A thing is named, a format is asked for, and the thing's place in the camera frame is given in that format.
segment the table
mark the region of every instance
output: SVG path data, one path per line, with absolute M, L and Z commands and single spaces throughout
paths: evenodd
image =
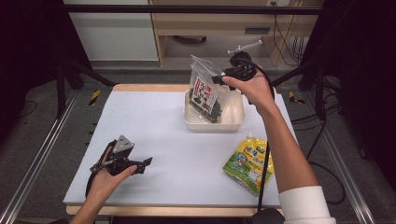
M 99 215 L 150 217 L 251 217 L 258 197 L 234 182 L 222 166 L 250 133 L 266 139 L 262 119 L 244 97 L 245 120 L 234 133 L 195 133 L 183 120 L 188 85 L 120 84 L 109 95 L 78 172 L 64 198 L 74 215 L 85 200 L 89 168 L 108 142 L 124 134 L 135 143 L 131 160 L 153 157 L 143 175 L 126 179 Z M 281 95 L 276 103 L 288 123 Z M 279 207 L 276 177 L 263 206 Z

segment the clear plastic bag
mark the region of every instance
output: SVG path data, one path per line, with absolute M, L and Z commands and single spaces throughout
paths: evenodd
M 229 103 L 231 91 L 228 86 L 214 84 L 212 77 L 221 76 L 222 70 L 210 61 L 191 57 L 190 105 L 208 121 L 221 123 L 221 112 Z

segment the plastic container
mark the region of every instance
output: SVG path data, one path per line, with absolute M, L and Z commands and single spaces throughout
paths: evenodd
M 189 92 L 184 96 L 184 120 L 187 127 L 199 133 L 230 133 L 239 129 L 245 118 L 245 108 L 239 91 L 231 91 L 230 103 L 221 112 L 221 122 L 212 123 L 189 104 Z

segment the white cabinet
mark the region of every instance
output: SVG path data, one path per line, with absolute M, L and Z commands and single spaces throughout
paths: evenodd
M 65 4 L 147 5 L 147 0 L 64 0 Z M 90 61 L 158 61 L 150 14 L 70 13 Z

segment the person's right hand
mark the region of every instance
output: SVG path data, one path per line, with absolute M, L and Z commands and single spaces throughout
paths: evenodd
M 222 80 L 227 85 L 235 87 L 245 94 L 247 99 L 256 106 L 257 111 L 261 115 L 275 105 L 268 82 L 264 74 L 259 71 L 254 78 L 246 82 L 233 77 L 223 77 Z

